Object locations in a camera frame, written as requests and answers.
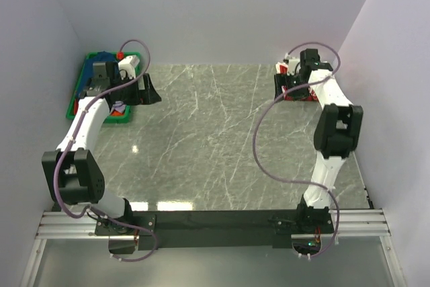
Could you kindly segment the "white t-shirt with red print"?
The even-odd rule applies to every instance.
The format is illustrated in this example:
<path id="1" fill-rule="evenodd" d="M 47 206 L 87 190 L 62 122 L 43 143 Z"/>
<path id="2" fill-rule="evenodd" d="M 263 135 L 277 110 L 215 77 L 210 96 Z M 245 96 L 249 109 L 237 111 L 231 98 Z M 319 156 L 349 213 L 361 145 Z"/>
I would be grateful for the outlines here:
<path id="1" fill-rule="evenodd" d="M 299 85 L 304 84 L 300 80 L 300 61 L 289 60 L 288 63 L 278 62 L 275 65 L 276 73 L 274 75 L 275 95 L 283 94 L 285 101 L 315 101 L 318 102 L 316 94 L 311 88 L 302 87 Z"/>

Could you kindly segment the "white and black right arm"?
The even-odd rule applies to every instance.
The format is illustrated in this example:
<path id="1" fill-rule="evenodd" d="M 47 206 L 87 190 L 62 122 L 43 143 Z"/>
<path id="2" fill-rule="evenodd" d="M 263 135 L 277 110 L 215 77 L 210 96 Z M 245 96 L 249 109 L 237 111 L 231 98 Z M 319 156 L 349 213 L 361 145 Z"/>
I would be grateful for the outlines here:
<path id="1" fill-rule="evenodd" d="M 343 164 L 357 148 L 361 130 L 363 108 L 346 97 L 333 73 L 315 48 L 302 50 L 298 57 L 287 54 L 276 64 L 275 96 L 317 101 L 322 108 L 313 137 L 314 170 L 292 224 L 299 233 L 332 232 L 331 193 Z"/>

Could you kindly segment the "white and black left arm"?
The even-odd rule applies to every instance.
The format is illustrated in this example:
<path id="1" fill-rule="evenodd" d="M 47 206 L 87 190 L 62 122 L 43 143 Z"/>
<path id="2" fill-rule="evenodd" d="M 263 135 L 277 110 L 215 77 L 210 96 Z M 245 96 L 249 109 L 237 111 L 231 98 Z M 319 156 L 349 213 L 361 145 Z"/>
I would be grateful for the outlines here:
<path id="1" fill-rule="evenodd" d="M 78 110 L 67 135 L 42 156 L 42 167 L 52 199 L 71 218 L 93 211 L 97 222 L 120 235 L 136 225 L 130 203 L 105 187 L 92 150 L 105 119 L 118 104 L 151 105 L 161 101 L 140 58 L 95 61 L 92 76 L 79 92 Z"/>

